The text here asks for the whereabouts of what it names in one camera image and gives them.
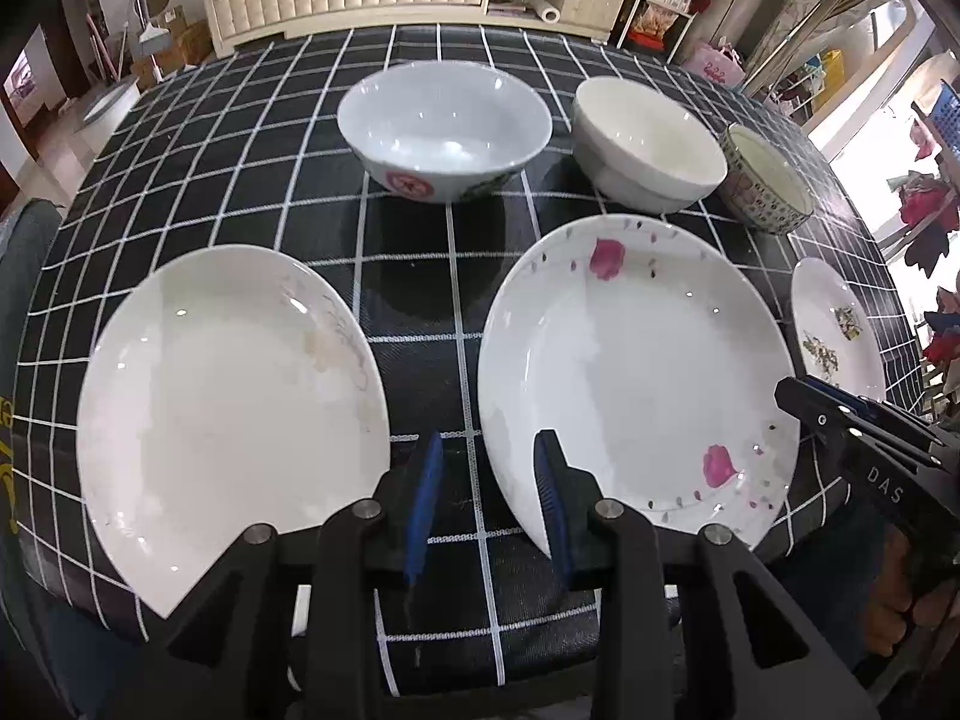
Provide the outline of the person's right hand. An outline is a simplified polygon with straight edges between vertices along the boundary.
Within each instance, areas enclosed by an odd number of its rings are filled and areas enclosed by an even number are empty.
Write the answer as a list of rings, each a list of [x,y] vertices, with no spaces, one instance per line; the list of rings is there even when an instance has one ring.
[[[892,528],[864,611],[864,647],[869,653],[892,655],[907,633],[908,622],[917,628],[935,629],[944,619],[958,616],[958,590],[953,580],[923,598],[914,598],[907,576],[909,555],[907,537]]]

